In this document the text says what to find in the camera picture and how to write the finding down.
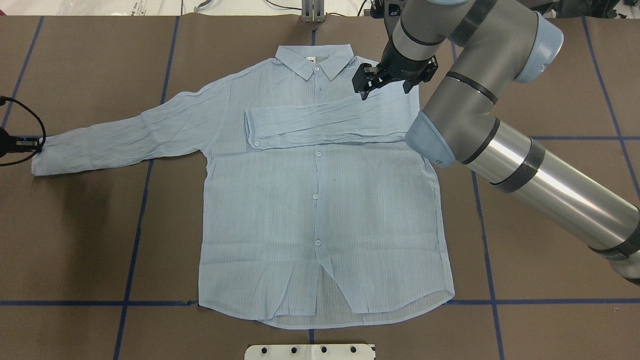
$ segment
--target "extended sleeve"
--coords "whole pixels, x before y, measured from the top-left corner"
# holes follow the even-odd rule
[[[123,167],[142,160],[204,149],[214,138],[229,97],[224,79],[199,92],[181,92],[166,103],[125,120],[47,137],[31,163],[33,175]]]
[[[318,104],[246,109],[245,128],[255,149],[396,142],[404,140],[419,107],[417,86],[407,95],[402,83],[391,83],[366,101],[353,94]]]

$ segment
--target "gray robot arm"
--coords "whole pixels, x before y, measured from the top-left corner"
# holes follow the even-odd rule
[[[390,38],[376,69],[387,77],[381,83],[411,83],[446,38],[464,48],[406,143],[441,167],[466,165],[546,214],[640,285],[638,209],[490,113],[510,82],[532,81],[555,58],[560,30],[515,0],[389,3],[404,8],[387,29]],[[387,9],[382,11],[389,25]]]

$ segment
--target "shirt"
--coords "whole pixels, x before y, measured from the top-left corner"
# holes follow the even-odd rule
[[[32,172],[201,151],[201,306],[285,329],[405,320],[454,295],[440,189],[399,141],[417,89],[361,101],[362,62],[349,45],[280,46],[137,117],[47,138]]]

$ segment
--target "white metal plate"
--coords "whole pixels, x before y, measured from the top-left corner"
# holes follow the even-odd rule
[[[375,348],[368,344],[252,345],[244,360],[375,360]]]

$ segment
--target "shirt collar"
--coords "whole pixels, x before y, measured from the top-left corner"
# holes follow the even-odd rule
[[[327,58],[319,63],[307,60],[308,56]],[[319,66],[329,78],[335,79],[340,71],[353,58],[350,45],[321,45],[321,46],[278,46],[276,59],[293,70],[305,81],[311,78],[314,67]]]

